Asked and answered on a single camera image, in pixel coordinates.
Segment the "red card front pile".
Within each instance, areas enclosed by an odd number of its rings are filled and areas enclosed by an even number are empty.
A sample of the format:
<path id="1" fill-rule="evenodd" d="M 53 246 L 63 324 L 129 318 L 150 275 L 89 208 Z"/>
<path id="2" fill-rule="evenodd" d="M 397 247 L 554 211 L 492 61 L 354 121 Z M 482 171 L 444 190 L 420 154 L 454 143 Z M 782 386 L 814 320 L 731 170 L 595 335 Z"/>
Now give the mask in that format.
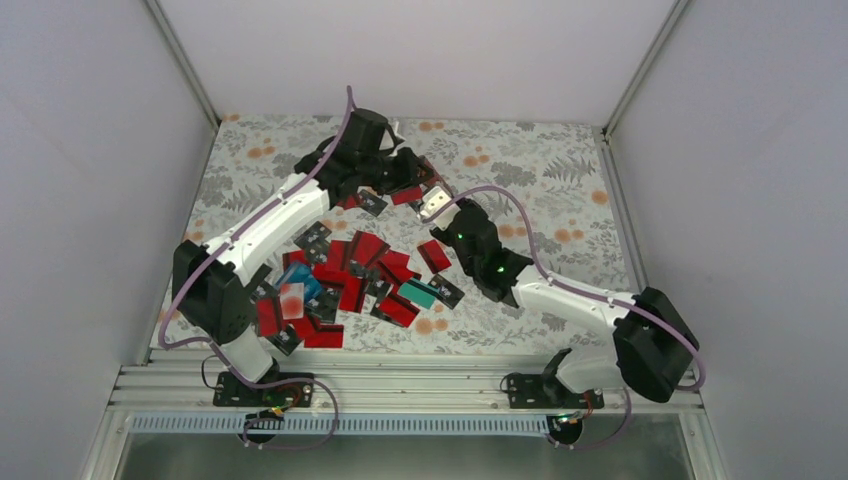
<path id="1" fill-rule="evenodd" d="M 392 325 L 408 328 L 419 312 L 420 310 L 404 297 L 390 293 L 372 307 L 370 314 Z"/>

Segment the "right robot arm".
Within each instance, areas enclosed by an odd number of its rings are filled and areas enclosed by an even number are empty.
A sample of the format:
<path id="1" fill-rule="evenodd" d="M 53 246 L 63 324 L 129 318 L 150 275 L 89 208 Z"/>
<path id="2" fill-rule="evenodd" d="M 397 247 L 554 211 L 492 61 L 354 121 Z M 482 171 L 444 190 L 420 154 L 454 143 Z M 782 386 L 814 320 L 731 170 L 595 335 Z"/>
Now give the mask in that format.
<path id="1" fill-rule="evenodd" d="M 557 316 L 602 339 L 604 352 L 560 350 L 543 373 L 541 391 L 555 407 L 594 389 L 628 387 L 655 403 L 679 390 L 698 340 L 662 291 L 614 292 L 557 274 L 505 247 L 480 205 L 436 189 L 419 211 L 434 238 L 452 248 L 464 273 L 489 300 Z"/>

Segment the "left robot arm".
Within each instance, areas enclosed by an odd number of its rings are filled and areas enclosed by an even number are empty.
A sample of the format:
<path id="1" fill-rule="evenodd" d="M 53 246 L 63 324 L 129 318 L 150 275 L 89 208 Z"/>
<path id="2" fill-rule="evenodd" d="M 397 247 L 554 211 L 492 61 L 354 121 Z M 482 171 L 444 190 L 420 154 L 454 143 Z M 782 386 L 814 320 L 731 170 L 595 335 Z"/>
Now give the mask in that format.
<path id="1" fill-rule="evenodd" d="M 362 108 L 347 112 L 337 133 L 298 160 L 281 187 L 244 219 L 201 244 L 186 240 L 175 249 L 166 315 L 179 312 L 203 331 L 201 341 L 229 364 L 249 402 L 270 402 L 279 380 L 252 327 L 251 299 L 270 272 L 267 259 L 362 188 L 392 195 L 434 176 L 386 117 Z"/>

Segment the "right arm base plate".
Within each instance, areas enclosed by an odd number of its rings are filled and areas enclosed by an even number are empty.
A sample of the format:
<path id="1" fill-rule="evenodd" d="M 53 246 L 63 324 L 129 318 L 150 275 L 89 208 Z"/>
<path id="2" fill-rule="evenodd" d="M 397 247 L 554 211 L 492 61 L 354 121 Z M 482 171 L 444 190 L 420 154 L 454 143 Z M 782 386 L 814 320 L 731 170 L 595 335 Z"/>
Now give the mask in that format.
<path id="1" fill-rule="evenodd" d="M 587 410 L 605 406 L 605 400 L 600 391 L 574 393 L 557 381 L 546 380 L 541 374 L 510 373 L 501 379 L 499 389 L 507 395 L 511 409 Z"/>

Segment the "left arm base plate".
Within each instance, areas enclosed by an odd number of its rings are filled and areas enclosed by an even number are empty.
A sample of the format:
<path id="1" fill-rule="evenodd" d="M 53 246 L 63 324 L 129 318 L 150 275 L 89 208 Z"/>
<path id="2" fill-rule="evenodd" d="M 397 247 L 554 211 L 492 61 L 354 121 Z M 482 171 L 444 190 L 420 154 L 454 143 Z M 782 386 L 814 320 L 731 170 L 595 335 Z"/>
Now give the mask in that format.
<path id="1" fill-rule="evenodd" d="M 216 407 L 255 408 L 306 408 L 311 406 L 314 375 L 311 373 L 282 372 L 274 374 L 269 381 L 291 380 L 268 389 L 251 388 L 230 372 L 218 375 L 212 404 Z"/>

